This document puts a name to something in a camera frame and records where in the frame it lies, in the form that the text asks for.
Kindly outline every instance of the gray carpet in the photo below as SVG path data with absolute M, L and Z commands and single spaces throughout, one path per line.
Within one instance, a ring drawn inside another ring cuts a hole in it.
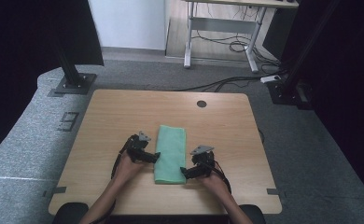
M 89 94 L 48 97 L 63 73 L 42 75 L 32 102 L 0 145 L 0 223 L 52 221 L 51 192 L 94 90 L 168 91 L 252 75 L 245 68 L 186 70 L 179 63 L 105 61 L 105 67 L 77 68 L 98 75 Z M 267 223 L 364 223 L 364 186 L 315 112 L 273 105 L 260 82 L 237 84 L 221 91 L 248 95 L 283 205 L 281 214 L 265 215 Z M 65 112 L 78 112 L 71 132 L 59 131 Z

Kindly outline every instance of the wooden table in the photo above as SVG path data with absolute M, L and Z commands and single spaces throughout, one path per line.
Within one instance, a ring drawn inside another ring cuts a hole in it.
M 185 0 L 189 2 L 189 15 L 188 15 L 188 41 L 185 46 L 185 60 L 184 67 L 190 68 L 191 58 L 191 31 L 213 31 L 225 33 L 238 33 L 251 35 L 249 45 L 245 47 L 245 54 L 248 59 L 249 65 L 253 73 L 257 73 L 258 67 L 255 62 L 252 50 L 258 38 L 259 30 L 263 22 L 264 14 L 267 7 L 277 8 L 297 8 L 299 4 L 294 2 L 289 3 L 287 0 Z M 258 19 L 256 21 L 237 21 L 237 20 L 220 20 L 213 18 L 200 18 L 194 16 L 194 4 L 210 3 L 210 4 L 223 4 L 223 5 L 237 5 L 237 6 L 252 6 L 259 7 Z
M 205 101 L 206 107 L 197 102 Z M 282 210 L 258 128 L 244 94 L 172 91 L 98 90 L 71 149 L 49 212 L 69 202 L 92 206 L 105 189 L 119 150 L 134 133 L 152 138 L 146 151 L 153 153 L 161 124 L 185 128 L 187 168 L 190 152 L 198 145 L 215 148 L 215 158 L 231 182 L 238 204 L 255 204 L 265 214 Z M 224 214 L 215 198 L 200 183 L 156 185 L 153 164 L 148 164 L 117 199 L 114 215 Z

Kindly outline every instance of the human arm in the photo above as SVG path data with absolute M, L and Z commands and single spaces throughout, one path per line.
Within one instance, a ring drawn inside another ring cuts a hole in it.
M 127 152 L 123 152 L 115 176 L 109 181 L 104 192 L 79 223 L 91 223 L 109 211 L 125 184 L 136 176 L 144 166 L 143 162 L 132 162 Z
M 210 176 L 199 176 L 196 178 L 201 182 L 217 200 L 223 205 L 234 224 L 252 224 L 251 219 L 243 212 L 232 195 L 229 193 L 228 187 L 220 176 L 211 172 Z

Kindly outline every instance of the folded towel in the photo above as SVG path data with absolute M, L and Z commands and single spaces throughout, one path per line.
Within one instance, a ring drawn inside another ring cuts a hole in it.
M 186 184 L 180 167 L 186 166 L 186 132 L 161 125 L 156 144 L 161 155 L 155 163 L 156 184 Z

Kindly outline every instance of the forearm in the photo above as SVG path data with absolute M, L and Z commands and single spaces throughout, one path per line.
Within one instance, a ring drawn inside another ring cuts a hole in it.
M 121 189 L 123 188 L 123 185 L 124 184 L 121 181 L 118 181 L 117 178 L 110 180 L 104 192 L 97 199 L 97 201 L 95 201 L 90 210 L 80 220 L 79 223 L 91 223 L 109 211 L 113 202 L 116 200 Z
M 229 217 L 233 224 L 252 224 L 253 222 L 243 212 L 237 202 L 234 200 L 231 194 L 222 193 L 217 194 L 217 198 L 222 203 L 223 207 L 229 214 Z

